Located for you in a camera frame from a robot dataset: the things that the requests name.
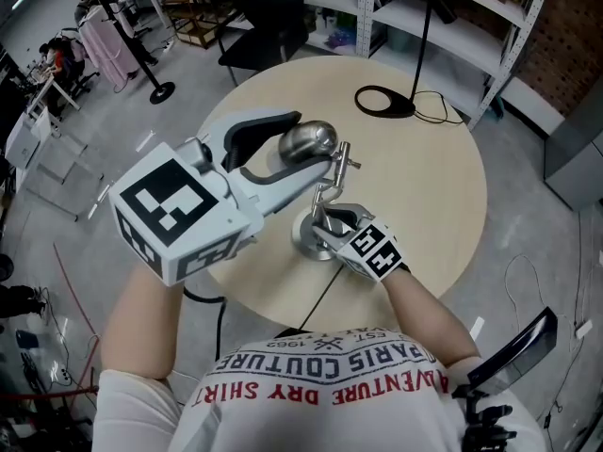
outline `black phone holder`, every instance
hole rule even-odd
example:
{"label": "black phone holder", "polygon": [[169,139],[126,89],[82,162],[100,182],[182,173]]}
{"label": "black phone holder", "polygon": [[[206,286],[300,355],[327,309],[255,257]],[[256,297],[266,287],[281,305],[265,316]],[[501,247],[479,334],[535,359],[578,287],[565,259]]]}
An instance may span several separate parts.
{"label": "black phone holder", "polygon": [[452,393],[452,398],[466,400],[463,452],[504,452],[507,441],[517,436],[517,432],[497,425],[513,407],[500,405],[478,412],[478,402],[505,391],[543,360],[557,345],[557,325],[557,316],[546,307],[511,343],[469,372],[467,385]]}

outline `chair leg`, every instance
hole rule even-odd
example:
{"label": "chair leg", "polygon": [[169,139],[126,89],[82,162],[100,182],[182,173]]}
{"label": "chair leg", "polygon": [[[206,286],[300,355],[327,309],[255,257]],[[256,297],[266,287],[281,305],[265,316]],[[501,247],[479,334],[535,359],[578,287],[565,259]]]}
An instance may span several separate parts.
{"label": "chair leg", "polygon": [[228,73],[230,74],[230,78],[233,79],[233,82],[235,83],[235,87],[238,87],[238,82],[235,79],[235,73],[233,73],[233,69],[229,66],[226,66],[226,68],[228,69]]}

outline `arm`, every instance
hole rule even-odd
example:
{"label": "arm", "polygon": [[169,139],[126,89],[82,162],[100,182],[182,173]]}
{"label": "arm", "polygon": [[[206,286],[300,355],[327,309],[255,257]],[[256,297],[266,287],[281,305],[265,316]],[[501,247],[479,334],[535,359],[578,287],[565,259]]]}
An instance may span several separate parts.
{"label": "arm", "polygon": [[400,330],[429,350],[443,366],[480,353],[463,323],[413,275],[397,269],[383,280]]}
{"label": "arm", "polygon": [[149,268],[138,265],[103,334],[103,368],[166,378],[176,356],[183,288],[181,283],[168,288]]}

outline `black office chair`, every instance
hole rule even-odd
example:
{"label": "black office chair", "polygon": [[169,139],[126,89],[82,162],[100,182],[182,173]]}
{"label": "black office chair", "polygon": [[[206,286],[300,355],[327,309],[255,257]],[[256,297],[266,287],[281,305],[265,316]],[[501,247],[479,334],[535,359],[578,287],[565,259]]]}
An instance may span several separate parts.
{"label": "black office chair", "polygon": [[[210,0],[214,8],[217,0]],[[222,56],[220,65],[228,68],[237,86],[233,67],[264,71],[287,62],[308,40],[303,22],[303,0],[243,0],[243,7],[224,20],[216,31]],[[244,14],[253,25],[228,50],[221,40],[224,28]]]}

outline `pink towel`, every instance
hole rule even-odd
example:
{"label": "pink towel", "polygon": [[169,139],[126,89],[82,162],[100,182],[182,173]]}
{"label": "pink towel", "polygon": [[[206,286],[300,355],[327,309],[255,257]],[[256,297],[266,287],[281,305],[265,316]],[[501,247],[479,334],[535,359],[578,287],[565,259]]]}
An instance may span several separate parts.
{"label": "pink towel", "polygon": [[127,75],[139,68],[139,64],[123,42],[120,34],[107,20],[102,7],[93,7],[80,28],[82,42],[90,61],[105,77],[122,88]]}

